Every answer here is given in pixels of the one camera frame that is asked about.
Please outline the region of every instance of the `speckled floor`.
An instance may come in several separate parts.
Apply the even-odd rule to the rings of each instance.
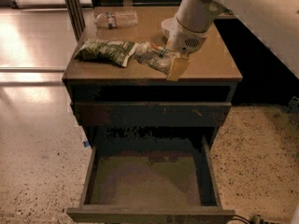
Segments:
[[[0,34],[0,47],[7,46]],[[62,40],[65,50],[76,46],[71,35]],[[15,64],[11,57],[0,64]],[[6,82],[0,85],[0,223],[73,223],[65,209],[78,205],[91,150],[82,144],[61,74],[0,76]],[[55,85],[14,86],[10,80]],[[279,106],[235,106],[211,157],[225,209],[291,220],[299,201],[298,114]]]

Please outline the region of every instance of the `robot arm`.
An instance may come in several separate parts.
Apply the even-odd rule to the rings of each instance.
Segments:
[[[225,8],[299,74],[299,0],[182,0],[167,46],[188,54],[199,50]]]

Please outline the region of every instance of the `drawer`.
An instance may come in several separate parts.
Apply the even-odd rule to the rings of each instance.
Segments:
[[[204,136],[199,149],[183,139],[98,144],[76,222],[226,224]]]
[[[178,102],[77,102],[73,105],[78,124],[83,127],[219,127],[230,108],[230,103]]]

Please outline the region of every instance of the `clear plastic bottle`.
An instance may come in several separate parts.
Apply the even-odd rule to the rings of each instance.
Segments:
[[[138,24],[137,13],[133,10],[101,13],[95,19],[99,28],[130,27]]]

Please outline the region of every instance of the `wooden tabletop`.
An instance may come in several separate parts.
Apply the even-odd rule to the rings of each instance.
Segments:
[[[96,29],[94,17],[101,12],[133,9],[137,12],[138,25],[131,28],[118,28],[114,30]],[[74,55],[87,38],[117,39],[135,42],[150,41],[165,47],[166,39],[163,37],[161,22],[172,18],[178,7],[96,7],[93,17],[87,18],[89,22],[75,49]],[[138,81],[147,80],[165,81],[166,75],[144,64],[138,63],[133,57],[126,68],[111,63],[89,63],[71,58],[63,81]],[[224,45],[224,42],[213,24],[209,30],[208,39],[201,49],[190,56],[191,62],[185,73],[177,82],[181,81],[239,81],[242,76],[235,62]]]

